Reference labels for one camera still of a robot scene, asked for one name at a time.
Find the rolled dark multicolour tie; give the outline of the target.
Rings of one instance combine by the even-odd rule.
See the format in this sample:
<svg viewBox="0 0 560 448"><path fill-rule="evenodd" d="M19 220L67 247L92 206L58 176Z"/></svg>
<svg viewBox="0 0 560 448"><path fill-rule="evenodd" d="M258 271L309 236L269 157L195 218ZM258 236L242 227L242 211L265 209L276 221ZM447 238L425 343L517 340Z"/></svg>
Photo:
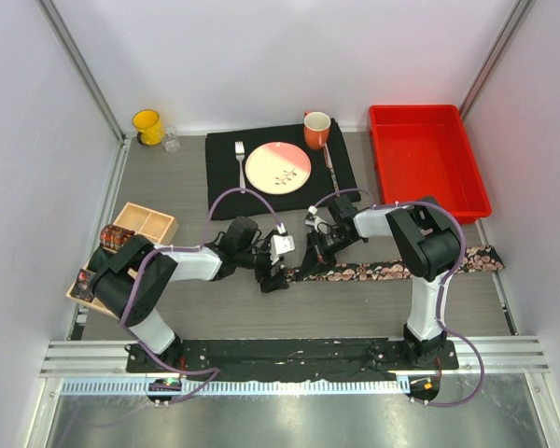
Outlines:
<svg viewBox="0 0 560 448"><path fill-rule="evenodd" d="M94 272L81 269L72 286L70 296L77 300L92 302L94 300L93 293L91 292L91 280L93 277Z"/></svg>

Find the silver table knife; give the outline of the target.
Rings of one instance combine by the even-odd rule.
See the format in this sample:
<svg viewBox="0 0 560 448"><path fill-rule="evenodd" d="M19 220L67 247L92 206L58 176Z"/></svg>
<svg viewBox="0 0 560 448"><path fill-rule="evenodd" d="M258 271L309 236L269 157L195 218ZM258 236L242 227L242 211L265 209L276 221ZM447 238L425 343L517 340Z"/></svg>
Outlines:
<svg viewBox="0 0 560 448"><path fill-rule="evenodd" d="M339 192L340 187L338 185L338 181L337 181L337 177L336 177L336 174L335 174L332 158L331 158L330 153L329 153L328 144L324 145L323 151L324 151L325 162L326 162L326 165L328 167L329 174L330 174L330 177L331 177L331 180L332 180L332 186L333 186L333 189L334 189L334 192L335 192L334 195L335 196L336 195L340 196L342 193Z"/></svg>

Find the floral rose necktie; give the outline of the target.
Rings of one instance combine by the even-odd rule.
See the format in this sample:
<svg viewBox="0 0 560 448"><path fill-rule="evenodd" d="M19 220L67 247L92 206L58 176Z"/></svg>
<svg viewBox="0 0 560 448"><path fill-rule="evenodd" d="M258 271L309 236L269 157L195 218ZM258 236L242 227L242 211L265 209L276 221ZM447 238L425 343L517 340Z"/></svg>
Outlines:
<svg viewBox="0 0 560 448"><path fill-rule="evenodd" d="M476 245L467 248L462 264L455 273L497 272L504 268L502 258L493 246ZM298 268L285 269L285 279L288 283L371 282L406 280L411 277L411 272L400 259L374 263L338 263L313 274L300 274Z"/></svg>

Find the rolled red patterned tie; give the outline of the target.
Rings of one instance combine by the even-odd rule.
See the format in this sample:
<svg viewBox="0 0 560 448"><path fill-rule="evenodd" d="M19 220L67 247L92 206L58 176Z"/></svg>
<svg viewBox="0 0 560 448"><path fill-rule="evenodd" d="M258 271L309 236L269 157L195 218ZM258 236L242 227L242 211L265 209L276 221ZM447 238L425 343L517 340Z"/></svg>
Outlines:
<svg viewBox="0 0 560 448"><path fill-rule="evenodd" d="M134 235L135 231L108 224L100 231L99 243L104 249L118 252Z"/></svg>

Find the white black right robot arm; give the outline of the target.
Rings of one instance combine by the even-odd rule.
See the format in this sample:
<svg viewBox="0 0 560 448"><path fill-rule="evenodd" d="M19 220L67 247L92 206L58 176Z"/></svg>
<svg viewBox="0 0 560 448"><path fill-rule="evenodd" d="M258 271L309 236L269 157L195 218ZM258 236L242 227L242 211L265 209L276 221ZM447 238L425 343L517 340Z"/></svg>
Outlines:
<svg viewBox="0 0 560 448"><path fill-rule="evenodd" d="M295 277L329 271L337 264L336 254L358 241L392 237L413 277L411 312L403 326L404 360L416 369L434 362L446 341L441 314L450 278L465 253L460 226L432 196L360 210L341 195L326 207L333 224L317 215L315 205L309 208L305 223L311 230Z"/></svg>

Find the yellow enamel mug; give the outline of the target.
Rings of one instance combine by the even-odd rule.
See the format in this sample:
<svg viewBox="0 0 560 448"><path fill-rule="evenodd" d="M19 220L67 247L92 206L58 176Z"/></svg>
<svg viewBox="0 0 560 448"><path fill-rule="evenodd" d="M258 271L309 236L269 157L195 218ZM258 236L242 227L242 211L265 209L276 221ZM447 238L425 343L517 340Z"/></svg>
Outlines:
<svg viewBox="0 0 560 448"><path fill-rule="evenodd" d="M160 114L153 109L137 112L132 124L137 131L138 142L143 146L156 146L165 136Z"/></svg>

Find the silver fork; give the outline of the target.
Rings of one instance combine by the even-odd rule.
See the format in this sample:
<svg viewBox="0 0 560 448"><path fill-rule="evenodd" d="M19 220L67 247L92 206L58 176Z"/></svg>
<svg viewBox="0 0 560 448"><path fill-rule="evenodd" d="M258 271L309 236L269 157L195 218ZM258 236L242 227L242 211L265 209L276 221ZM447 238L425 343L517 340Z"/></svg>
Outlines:
<svg viewBox="0 0 560 448"><path fill-rule="evenodd" d="M245 188L245 172L244 172L244 160L245 160L245 147L242 141L235 142L235 159L239 166L239 187L241 189Z"/></svg>

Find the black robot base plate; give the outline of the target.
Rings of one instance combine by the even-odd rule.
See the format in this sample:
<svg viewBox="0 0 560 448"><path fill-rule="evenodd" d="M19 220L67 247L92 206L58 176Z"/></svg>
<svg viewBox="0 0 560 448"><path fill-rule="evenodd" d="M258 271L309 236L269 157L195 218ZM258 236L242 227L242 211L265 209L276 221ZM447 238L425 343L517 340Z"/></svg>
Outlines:
<svg viewBox="0 0 560 448"><path fill-rule="evenodd" d="M387 338L185 340L164 362L197 381L217 368L217 381L234 383L383 381L397 371L459 367L451 341L427 357L410 358L403 340Z"/></svg>

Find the orange ceramic mug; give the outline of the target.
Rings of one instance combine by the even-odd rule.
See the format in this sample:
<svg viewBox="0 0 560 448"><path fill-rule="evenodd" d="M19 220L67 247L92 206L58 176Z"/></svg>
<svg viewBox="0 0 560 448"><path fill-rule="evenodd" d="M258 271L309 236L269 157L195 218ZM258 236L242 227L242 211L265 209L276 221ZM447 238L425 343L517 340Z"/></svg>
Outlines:
<svg viewBox="0 0 560 448"><path fill-rule="evenodd" d="M303 117L305 143L311 150L324 147L329 138L331 118L318 111L306 111Z"/></svg>

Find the rolled dark green tie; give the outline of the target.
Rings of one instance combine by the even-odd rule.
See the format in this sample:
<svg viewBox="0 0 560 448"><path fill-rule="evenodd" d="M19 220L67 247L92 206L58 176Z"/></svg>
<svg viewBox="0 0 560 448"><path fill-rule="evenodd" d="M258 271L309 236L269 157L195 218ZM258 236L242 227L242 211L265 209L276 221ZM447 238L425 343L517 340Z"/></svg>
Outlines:
<svg viewBox="0 0 560 448"><path fill-rule="evenodd" d="M120 270L121 258L116 252L112 252L99 246L91 255L87 265L87 270L93 273L100 271L112 271L118 273Z"/></svg>

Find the red plastic bin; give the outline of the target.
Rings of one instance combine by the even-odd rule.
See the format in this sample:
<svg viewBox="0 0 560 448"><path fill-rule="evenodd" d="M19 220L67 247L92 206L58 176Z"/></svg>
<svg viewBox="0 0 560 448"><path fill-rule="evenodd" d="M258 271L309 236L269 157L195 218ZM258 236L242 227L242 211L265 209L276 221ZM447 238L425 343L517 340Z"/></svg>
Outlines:
<svg viewBox="0 0 560 448"><path fill-rule="evenodd" d="M492 207L454 105L373 105L369 129L383 203L434 197L459 223Z"/></svg>

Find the clear drinking glass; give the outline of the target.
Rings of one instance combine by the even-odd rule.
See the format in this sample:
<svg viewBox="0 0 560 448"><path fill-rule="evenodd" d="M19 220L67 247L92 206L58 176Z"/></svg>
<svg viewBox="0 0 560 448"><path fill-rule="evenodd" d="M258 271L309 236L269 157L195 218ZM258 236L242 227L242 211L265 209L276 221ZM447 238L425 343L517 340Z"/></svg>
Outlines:
<svg viewBox="0 0 560 448"><path fill-rule="evenodd" d="M175 153L180 149L175 126L167 125L164 127L164 136L161 143L164 149L170 153Z"/></svg>

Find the pink cream ceramic plate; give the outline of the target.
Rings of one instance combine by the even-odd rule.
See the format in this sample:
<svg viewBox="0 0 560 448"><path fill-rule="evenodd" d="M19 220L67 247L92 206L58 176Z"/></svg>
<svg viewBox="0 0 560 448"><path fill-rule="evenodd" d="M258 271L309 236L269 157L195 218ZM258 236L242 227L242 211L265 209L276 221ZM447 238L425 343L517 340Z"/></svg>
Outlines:
<svg viewBox="0 0 560 448"><path fill-rule="evenodd" d="M305 185L312 163L303 149L290 143L270 142L255 148L245 162L245 175L256 190L288 195Z"/></svg>

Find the black cloth placemat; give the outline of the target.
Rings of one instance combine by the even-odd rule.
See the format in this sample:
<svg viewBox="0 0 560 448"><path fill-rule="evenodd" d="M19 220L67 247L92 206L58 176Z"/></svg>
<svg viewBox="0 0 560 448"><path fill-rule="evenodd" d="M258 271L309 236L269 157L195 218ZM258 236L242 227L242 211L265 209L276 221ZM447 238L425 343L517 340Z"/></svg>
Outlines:
<svg viewBox="0 0 560 448"><path fill-rule="evenodd" d="M361 200L357 182L336 120L331 122L325 153L311 150L304 140L304 126L291 124L267 128L210 133L204 155L208 206L228 189L240 185L260 194L276 212L301 210L341 189L352 190L353 202Z"/></svg>

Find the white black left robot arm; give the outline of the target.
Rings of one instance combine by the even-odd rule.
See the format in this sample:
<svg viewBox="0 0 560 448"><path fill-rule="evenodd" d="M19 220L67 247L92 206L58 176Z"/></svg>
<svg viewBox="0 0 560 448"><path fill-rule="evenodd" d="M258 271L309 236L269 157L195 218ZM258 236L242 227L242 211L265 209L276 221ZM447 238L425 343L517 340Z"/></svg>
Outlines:
<svg viewBox="0 0 560 448"><path fill-rule="evenodd" d="M180 337L156 310L169 284L218 281L242 268L254 273L261 291L284 289L282 261L294 249L283 225L263 235L248 217L236 218L214 241L198 247L154 245L133 234L116 250L96 249L89 263L88 290L134 336L148 362L168 372L182 357Z"/></svg>

